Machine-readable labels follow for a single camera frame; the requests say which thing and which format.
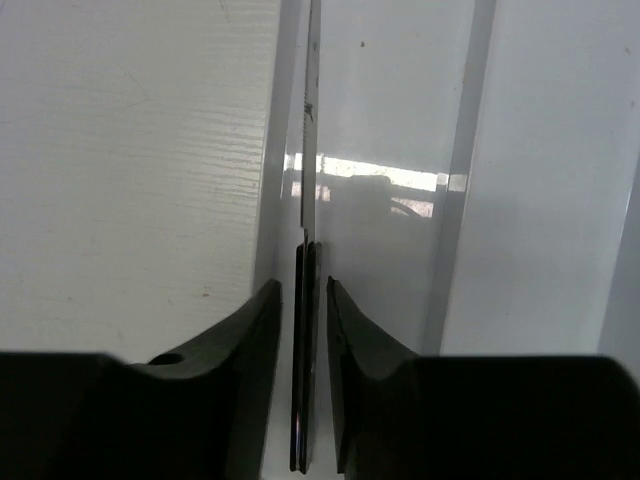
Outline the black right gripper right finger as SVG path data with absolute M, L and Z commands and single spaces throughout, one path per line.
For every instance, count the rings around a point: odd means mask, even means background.
M 606 356 L 421 356 L 327 284 L 347 479 L 635 479 L 639 390 Z

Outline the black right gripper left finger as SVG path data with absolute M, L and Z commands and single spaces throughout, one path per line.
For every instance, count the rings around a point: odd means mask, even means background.
M 5 479 L 257 479 L 281 329 L 267 281 L 227 318 L 146 363 L 1 356 Z

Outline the knife with black handle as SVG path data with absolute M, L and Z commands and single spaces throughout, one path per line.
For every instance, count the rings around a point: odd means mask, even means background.
M 291 398 L 290 470 L 305 475 L 314 429 L 321 244 L 316 240 L 316 162 L 321 45 L 320 1 L 309 3 L 305 63 L 301 213 L 303 241 L 296 248 Z

